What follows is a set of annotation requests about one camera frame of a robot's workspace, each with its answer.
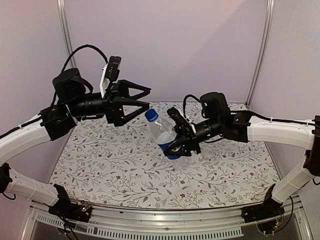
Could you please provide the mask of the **clear Pepsi plastic bottle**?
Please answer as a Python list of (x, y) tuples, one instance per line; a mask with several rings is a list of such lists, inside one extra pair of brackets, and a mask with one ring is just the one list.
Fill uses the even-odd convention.
[[(178, 138), (173, 125), (160, 115), (156, 121), (149, 122), (149, 129), (154, 142), (161, 148), (162, 151)], [(166, 158), (178, 170), (187, 169), (190, 166), (189, 157), (167, 156)]]

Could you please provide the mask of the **blue bottle cap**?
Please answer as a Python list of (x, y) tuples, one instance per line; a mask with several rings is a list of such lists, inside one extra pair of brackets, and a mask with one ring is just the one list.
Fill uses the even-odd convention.
[(148, 122), (154, 122), (158, 119), (159, 114), (156, 112), (155, 109), (150, 108), (144, 113), (144, 116)]

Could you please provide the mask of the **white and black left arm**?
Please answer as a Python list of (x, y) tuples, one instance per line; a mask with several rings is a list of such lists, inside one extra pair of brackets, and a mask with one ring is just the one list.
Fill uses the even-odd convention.
[(0, 136), (0, 192), (54, 206), (63, 216), (74, 213), (74, 205), (61, 186), (53, 186), (26, 177), (12, 169), (8, 160), (37, 145), (67, 135), (78, 122), (105, 117), (109, 124), (121, 127), (149, 109), (141, 98), (151, 89), (128, 80), (118, 80), (119, 70), (103, 70), (100, 92), (81, 77), (77, 68), (62, 71), (52, 81), (58, 97), (53, 104), (27, 122)]

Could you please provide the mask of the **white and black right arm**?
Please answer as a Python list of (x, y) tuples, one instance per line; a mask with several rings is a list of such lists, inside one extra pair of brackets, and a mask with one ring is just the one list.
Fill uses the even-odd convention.
[(193, 124), (184, 112), (172, 107), (167, 110), (175, 122), (178, 139), (163, 151), (166, 156), (191, 156), (201, 152), (200, 143), (220, 136), (222, 140), (236, 142), (270, 142), (305, 149), (305, 159), (281, 181), (271, 186), (258, 213), (269, 218), (292, 194), (320, 175), (320, 117), (313, 120), (291, 120), (265, 117), (250, 110), (230, 110), (221, 92), (202, 95), (201, 114), (204, 121)]

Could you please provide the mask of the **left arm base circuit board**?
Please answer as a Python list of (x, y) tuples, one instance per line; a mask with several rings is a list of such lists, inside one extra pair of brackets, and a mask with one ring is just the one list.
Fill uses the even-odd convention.
[(54, 184), (58, 201), (48, 207), (48, 213), (64, 219), (88, 223), (92, 214), (92, 205), (84, 200), (74, 203), (70, 200), (64, 187)]

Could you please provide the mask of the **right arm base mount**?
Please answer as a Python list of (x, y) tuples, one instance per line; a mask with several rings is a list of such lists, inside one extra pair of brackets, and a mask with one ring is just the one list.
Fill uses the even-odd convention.
[(285, 213), (283, 204), (272, 199), (272, 190), (274, 187), (275, 184), (268, 189), (262, 203), (241, 209), (241, 217), (245, 223), (264, 220), (264, 222), (257, 224), (257, 228), (265, 235), (274, 234), (277, 231), (280, 220), (276, 220), (276, 217), (282, 218)]

